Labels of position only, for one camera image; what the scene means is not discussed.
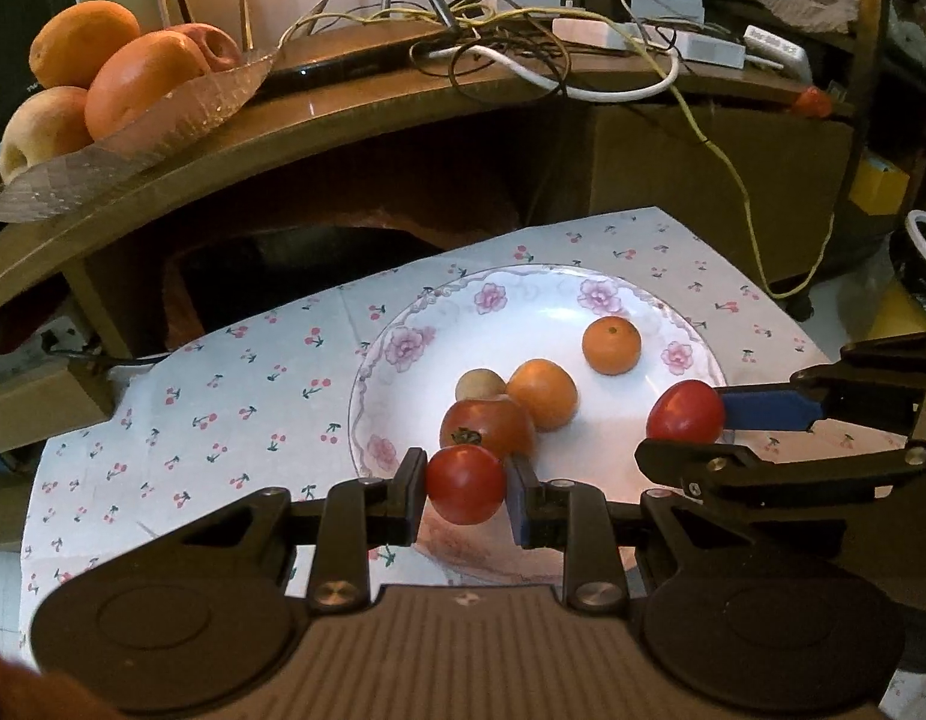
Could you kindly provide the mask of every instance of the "white power adapter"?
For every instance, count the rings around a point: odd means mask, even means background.
[[[807,50],[802,46],[797,46],[795,43],[754,25],[747,26],[743,42],[747,49],[755,55],[765,56],[783,65],[783,71],[788,76],[800,79],[803,83],[812,84],[810,57],[807,56]]]
[[[616,26],[634,38],[642,39],[639,27],[632,22],[618,23]],[[701,35],[669,26],[646,25],[646,33],[654,43],[677,47],[687,62],[706,62],[711,65],[742,70],[746,58],[745,47],[728,40]],[[595,46],[600,49],[631,50],[629,41],[623,38],[606,22],[594,19],[558,18],[553,20],[553,34],[560,40],[578,43],[583,46]]]

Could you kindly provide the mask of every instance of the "yellow box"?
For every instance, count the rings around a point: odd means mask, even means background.
[[[908,173],[872,151],[864,151],[850,189],[850,200],[871,217],[894,214],[903,205],[908,185]]]

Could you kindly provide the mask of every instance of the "floral plate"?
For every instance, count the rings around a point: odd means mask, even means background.
[[[621,376],[591,370],[581,350],[586,327],[611,314],[627,317],[642,336],[639,363]],[[637,502],[651,485],[633,452],[658,396],[685,379],[726,384],[692,326],[621,278],[555,265],[469,274],[423,293],[368,348],[349,401],[357,473],[391,477],[412,446],[432,456],[466,370],[488,367],[506,379],[536,357],[565,368],[580,393],[570,425],[540,435],[538,477],[597,485],[615,501]],[[460,527],[427,504],[416,547],[488,581],[557,581],[562,572],[560,553],[514,545],[505,506],[488,522]]]

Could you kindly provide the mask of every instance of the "white tablecloth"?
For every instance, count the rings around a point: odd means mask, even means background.
[[[690,230],[656,208],[520,230],[385,271],[211,333],[131,381],[109,422],[46,445],[23,539],[20,643],[63,581],[257,488],[325,496],[354,476],[346,437],[361,355],[393,314],[464,272],[575,264],[670,303],[714,350],[730,384],[783,381],[824,362],[795,322]],[[836,422],[813,434],[738,434],[765,459],[858,454],[898,437]],[[311,548],[288,592],[302,594]],[[381,583],[466,581],[412,548],[383,547]],[[926,678],[900,675],[887,709],[926,718]]]

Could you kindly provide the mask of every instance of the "fruit bowl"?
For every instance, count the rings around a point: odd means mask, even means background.
[[[591,370],[581,348],[586,327],[611,314],[642,336],[639,362],[619,376]],[[685,379],[726,384],[692,325],[624,279],[535,264],[469,274],[423,293],[368,348],[349,401],[357,473],[389,478],[412,446],[432,456],[463,373],[487,367],[506,379],[531,358],[563,367],[580,396],[570,424],[538,437],[538,477],[597,485],[615,501],[636,503],[651,487],[633,453],[658,396]],[[562,573],[558,552],[514,545],[505,506],[481,525],[456,526],[427,504],[416,547],[486,581],[557,581]]]
[[[0,186],[0,221],[68,213],[191,146],[243,107],[269,74],[275,52],[181,84],[109,137],[33,165]]]

